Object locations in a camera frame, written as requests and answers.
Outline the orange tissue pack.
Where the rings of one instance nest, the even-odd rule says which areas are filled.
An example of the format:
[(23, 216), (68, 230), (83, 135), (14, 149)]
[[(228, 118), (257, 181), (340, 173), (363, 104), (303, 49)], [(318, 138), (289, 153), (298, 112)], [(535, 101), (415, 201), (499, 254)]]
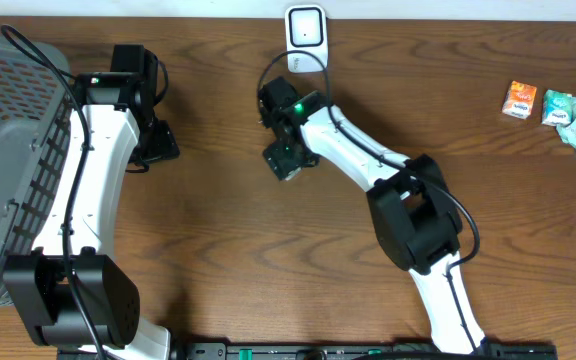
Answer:
[(501, 108), (503, 114), (526, 120), (532, 113), (537, 87), (512, 81)]

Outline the green tissue pack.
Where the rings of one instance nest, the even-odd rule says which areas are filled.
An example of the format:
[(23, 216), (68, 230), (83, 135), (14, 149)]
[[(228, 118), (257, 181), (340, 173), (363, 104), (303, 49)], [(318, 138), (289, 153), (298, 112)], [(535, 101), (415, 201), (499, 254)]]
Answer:
[(543, 98), (542, 124), (569, 125), (571, 119), (572, 96), (551, 89), (547, 90)]

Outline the dark green round-logo packet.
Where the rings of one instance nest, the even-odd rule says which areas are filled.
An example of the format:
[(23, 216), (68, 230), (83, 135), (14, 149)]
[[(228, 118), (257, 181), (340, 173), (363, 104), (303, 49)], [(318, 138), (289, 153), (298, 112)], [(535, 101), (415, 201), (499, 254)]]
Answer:
[(284, 178), (284, 181), (290, 181), (291, 179), (293, 179), (294, 177), (296, 177), (300, 172), (301, 172), (302, 168), (296, 168), (292, 171), (290, 171), (286, 177)]

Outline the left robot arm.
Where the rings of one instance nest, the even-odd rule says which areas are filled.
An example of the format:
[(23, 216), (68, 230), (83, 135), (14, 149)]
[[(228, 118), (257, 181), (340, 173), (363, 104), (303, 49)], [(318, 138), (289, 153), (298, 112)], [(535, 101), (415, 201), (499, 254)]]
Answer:
[(3, 282), (33, 343), (61, 359), (180, 359), (171, 331), (145, 319), (137, 286), (113, 260), (123, 179), (180, 150), (155, 106), (167, 76), (142, 45), (117, 45), (107, 72), (69, 90), (68, 149), (31, 250), (7, 258)]

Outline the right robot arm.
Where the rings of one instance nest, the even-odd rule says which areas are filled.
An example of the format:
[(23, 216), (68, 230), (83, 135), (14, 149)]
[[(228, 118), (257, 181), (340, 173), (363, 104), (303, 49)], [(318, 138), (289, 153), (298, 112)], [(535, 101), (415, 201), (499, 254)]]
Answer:
[(441, 352), (476, 354), (485, 334), (470, 307), (459, 266), (458, 235), (466, 211), (449, 193), (438, 164), (383, 146), (314, 91), (301, 96), (277, 77), (257, 91), (261, 122), (276, 139), (263, 152), (271, 171), (288, 181), (326, 159), (364, 192), (377, 241), (409, 273)]

